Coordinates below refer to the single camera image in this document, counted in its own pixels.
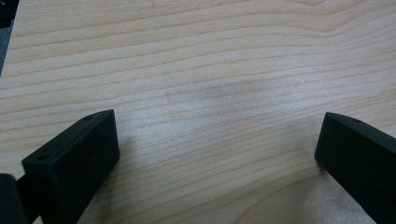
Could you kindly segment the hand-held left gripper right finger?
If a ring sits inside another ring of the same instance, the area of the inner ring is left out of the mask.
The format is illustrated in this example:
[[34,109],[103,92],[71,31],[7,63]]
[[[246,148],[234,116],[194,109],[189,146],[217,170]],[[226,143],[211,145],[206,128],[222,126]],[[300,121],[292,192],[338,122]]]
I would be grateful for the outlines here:
[[396,224],[396,138],[328,112],[315,160],[377,224]]

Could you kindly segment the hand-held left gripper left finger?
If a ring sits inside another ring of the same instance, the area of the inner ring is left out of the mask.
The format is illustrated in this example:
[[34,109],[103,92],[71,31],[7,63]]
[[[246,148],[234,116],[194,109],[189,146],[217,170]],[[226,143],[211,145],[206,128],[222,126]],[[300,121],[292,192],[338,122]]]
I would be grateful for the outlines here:
[[77,224],[119,158],[112,109],[74,123],[21,161],[28,219]]

